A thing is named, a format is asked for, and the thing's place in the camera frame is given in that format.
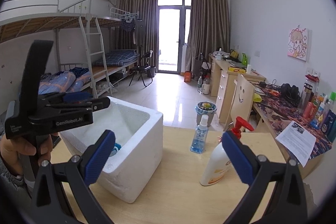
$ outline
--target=wooden desk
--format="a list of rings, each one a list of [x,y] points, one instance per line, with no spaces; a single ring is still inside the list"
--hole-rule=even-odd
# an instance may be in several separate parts
[[[216,60],[212,54],[209,54],[209,59],[212,59],[211,76],[210,76],[210,91],[211,96],[217,97],[217,117],[219,122],[226,122],[230,113],[233,94],[236,85],[234,81],[237,79],[238,72],[228,70],[231,64],[225,60]],[[265,77],[251,73],[242,73],[248,81],[265,81]]]
[[[308,160],[305,167],[299,164],[300,173],[304,179],[317,167],[323,158],[323,154],[331,149],[332,144],[320,130],[311,128],[309,121],[299,115],[292,105],[280,97],[267,94],[267,90],[263,89],[266,95],[262,96],[263,101],[261,103],[253,103],[253,108],[261,117],[256,128],[257,132],[270,132],[273,138],[276,138],[294,120],[316,137],[315,147],[311,153],[312,158]],[[286,160],[289,158],[295,159],[295,156],[290,155],[290,152],[281,143],[276,143]]]
[[[245,194],[243,184],[234,168],[211,186],[202,186],[199,179],[210,154],[218,144],[221,132],[209,132],[205,152],[190,152],[194,130],[164,127],[163,157],[152,178],[133,204],[116,198],[97,183],[90,186],[98,202],[115,224],[222,224]],[[256,155],[284,162],[284,158],[270,134],[242,133],[241,141]],[[68,161],[71,157],[63,141],[52,152],[52,162]],[[253,221],[260,219],[271,197],[274,183],[270,183]],[[78,219],[86,223],[70,188],[64,184],[70,204]]]

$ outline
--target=wooden table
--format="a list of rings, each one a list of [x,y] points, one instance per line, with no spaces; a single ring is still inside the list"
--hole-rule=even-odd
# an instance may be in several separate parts
[[[218,183],[204,187],[199,179],[221,132],[209,132],[205,152],[191,152],[194,130],[164,127],[163,157],[157,170],[140,196],[127,204],[100,185],[90,186],[98,202],[115,224],[222,224],[245,194],[234,168]],[[256,155],[264,154],[271,161],[285,162],[273,137],[268,133],[242,133],[241,142]],[[61,141],[52,152],[52,162],[68,161],[70,152]],[[271,197],[270,183],[253,221],[260,219]],[[64,189],[78,220],[86,223],[67,184]]]
[[[258,132],[269,132],[275,139],[277,137],[277,133],[270,124],[270,121],[268,118],[265,116],[264,112],[260,109],[257,103],[253,103],[253,109],[256,110],[256,112],[260,115],[261,119],[258,123],[258,126],[256,128],[256,131]],[[278,145],[279,150],[281,151],[283,157],[285,160],[289,160],[291,156],[288,153],[288,150],[278,141],[276,141],[276,144]],[[314,157],[310,160],[308,160],[307,164],[305,167],[303,167],[301,164],[299,164],[299,170],[301,173],[302,179],[306,178],[312,171],[315,170],[315,168],[320,164],[323,154],[318,155],[317,157]]]
[[[212,54],[209,54],[209,60],[212,59],[210,75],[210,95],[217,97],[217,117],[219,122],[225,123],[230,114],[230,106],[236,85],[234,81],[239,74],[242,74],[248,81],[258,83],[266,78],[258,73],[238,73],[229,71],[232,66],[229,61],[216,60]]]

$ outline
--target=canvas painting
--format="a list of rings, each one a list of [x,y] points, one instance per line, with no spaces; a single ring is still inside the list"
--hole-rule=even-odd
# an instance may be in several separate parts
[[[287,55],[306,61],[308,49],[308,30],[300,27],[289,33]]]

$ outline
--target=lotion pump bottle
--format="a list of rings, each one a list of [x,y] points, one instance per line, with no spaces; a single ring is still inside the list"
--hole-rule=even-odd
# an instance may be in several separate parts
[[[250,131],[254,130],[254,128],[247,121],[245,121],[241,117],[237,117],[235,127],[231,129],[231,132],[238,139],[241,138],[240,128],[242,126]],[[221,180],[221,178],[225,175],[225,172],[231,167],[231,165],[231,161],[227,156],[222,146],[222,143],[220,142],[211,153],[208,165],[205,168],[205,171],[199,183],[203,186],[215,184],[216,182]]]

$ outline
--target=curtain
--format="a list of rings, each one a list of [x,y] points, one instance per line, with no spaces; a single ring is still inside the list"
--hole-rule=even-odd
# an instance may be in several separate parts
[[[116,7],[131,13],[139,12],[144,30],[141,56],[152,50],[150,65],[158,67],[158,0],[117,0]],[[126,32],[120,27],[115,29],[115,48],[133,49],[133,32]]]
[[[208,55],[218,48],[230,49],[227,0],[191,0],[190,31],[185,68],[193,71],[194,60],[202,52]]]

